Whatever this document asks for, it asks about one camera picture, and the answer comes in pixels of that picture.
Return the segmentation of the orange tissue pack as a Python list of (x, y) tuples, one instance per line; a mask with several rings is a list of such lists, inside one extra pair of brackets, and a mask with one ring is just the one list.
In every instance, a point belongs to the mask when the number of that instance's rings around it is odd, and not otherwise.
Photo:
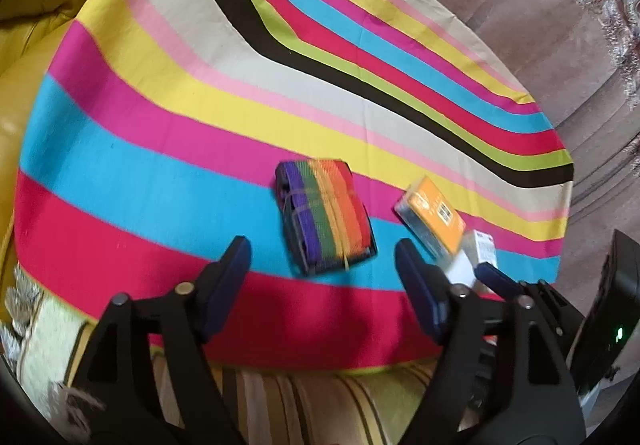
[(450, 261), (456, 255), (465, 222), (428, 176), (402, 194), (394, 211), (437, 261)]

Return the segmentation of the yellow leather sofa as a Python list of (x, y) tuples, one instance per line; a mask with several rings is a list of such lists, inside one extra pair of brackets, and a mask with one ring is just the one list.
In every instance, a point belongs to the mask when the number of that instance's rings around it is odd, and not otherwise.
[(1, 275), (12, 273), (17, 160), (43, 74), (86, 0), (1, 0)]

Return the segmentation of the rainbow striped cloth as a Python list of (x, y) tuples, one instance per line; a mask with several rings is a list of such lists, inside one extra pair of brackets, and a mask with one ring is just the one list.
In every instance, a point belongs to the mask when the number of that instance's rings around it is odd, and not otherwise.
[(90, 318), (233, 237), (252, 265), (212, 361), (375, 370), (434, 354), (394, 211), (428, 176), (515, 279), (555, 279), (573, 165), (436, 0), (86, 0), (17, 166), (17, 260)]

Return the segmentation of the white blue medicine box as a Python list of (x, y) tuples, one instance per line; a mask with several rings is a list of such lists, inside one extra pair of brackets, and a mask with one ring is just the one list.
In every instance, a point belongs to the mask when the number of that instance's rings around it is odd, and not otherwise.
[(495, 242), (491, 235), (471, 229), (463, 235), (461, 248), (473, 267), (482, 263), (498, 267)]

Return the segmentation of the small white cube box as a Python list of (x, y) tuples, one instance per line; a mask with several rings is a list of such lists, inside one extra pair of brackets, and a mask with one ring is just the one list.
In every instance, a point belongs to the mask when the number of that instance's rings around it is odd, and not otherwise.
[(472, 263), (463, 250), (456, 253), (450, 263), (445, 266), (444, 272), (450, 283), (462, 283), (477, 295), (491, 293), (491, 290), (475, 277)]

